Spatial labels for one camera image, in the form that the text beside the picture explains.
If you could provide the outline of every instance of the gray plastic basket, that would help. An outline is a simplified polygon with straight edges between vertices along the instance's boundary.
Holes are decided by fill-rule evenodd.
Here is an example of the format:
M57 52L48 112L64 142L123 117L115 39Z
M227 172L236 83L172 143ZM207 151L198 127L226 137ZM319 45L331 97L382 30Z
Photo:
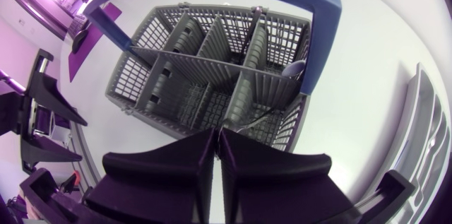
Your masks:
M165 41L162 40L169 37L184 14L196 20L205 33L208 33L211 26L215 25L215 19L221 20L231 56L240 58L240 52L254 15L249 8L236 6L188 6L184 4L156 7L147 15L133 35L133 44L137 47L163 49ZM266 62L260 70L280 75L285 65L306 59L311 30L309 20L268 11L261 14L258 21L261 27L268 31ZM232 63L243 62L233 59Z
M307 96L280 74L306 58L309 21L267 12L252 27L253 16L231 6L154 8L132 37L137 47L122 54L107 97L175 138L228 127L226 120L247 124L272 109L240 133L292 150Z

